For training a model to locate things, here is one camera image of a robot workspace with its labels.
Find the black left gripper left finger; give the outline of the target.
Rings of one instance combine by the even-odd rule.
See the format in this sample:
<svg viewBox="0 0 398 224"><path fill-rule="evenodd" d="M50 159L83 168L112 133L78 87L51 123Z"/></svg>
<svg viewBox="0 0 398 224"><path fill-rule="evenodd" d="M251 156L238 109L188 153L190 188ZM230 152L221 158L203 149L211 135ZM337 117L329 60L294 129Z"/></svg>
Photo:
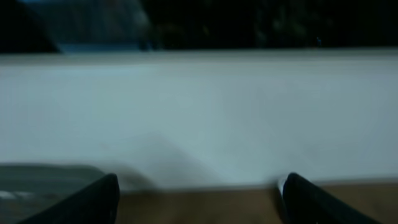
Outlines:
<svg viewBox="0 0 398 224"><path fill-rule="evenodd" d="M116 174L107 174L60 203L20 224L114 224L120 190Z"/></svg>

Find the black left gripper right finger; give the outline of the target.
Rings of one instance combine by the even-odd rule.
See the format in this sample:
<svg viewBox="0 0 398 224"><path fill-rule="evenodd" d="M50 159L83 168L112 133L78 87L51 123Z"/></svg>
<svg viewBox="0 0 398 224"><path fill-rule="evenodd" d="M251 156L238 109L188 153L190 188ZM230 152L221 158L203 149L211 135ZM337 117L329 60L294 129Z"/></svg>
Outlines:
<svg viewBox="0 0 398 224"><path fill-rule="evenodd" d="M281 219L287 224L379 224L297 173L281 178Z"/></svg>

